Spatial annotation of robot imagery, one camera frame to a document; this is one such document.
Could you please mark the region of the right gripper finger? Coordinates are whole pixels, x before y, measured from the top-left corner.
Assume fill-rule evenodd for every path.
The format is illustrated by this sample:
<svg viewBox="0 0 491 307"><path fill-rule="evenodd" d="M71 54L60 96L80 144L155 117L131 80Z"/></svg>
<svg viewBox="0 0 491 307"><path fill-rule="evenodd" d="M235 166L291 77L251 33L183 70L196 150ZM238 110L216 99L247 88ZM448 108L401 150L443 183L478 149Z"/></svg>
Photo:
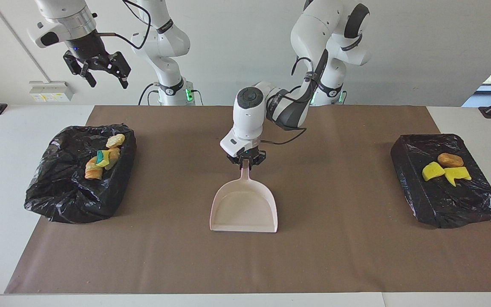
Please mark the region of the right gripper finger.
<svg viewBox="0 0 491 307"><path fill-rule="evenodd" d="M97 85L95 78L89 70L88 63L80 66L78 59L72 55L70 51L66 51L63 55L64 62L67 64L70 72L73 75L78 75L88 82L90 87L94 88Z"/></svg>
<svg viewBox="0 0 491 307"><path fill-rule="evenodd" d="M123 89L128 88L131 68L120 51L110 55L110 74L114 75Z"/></svg>

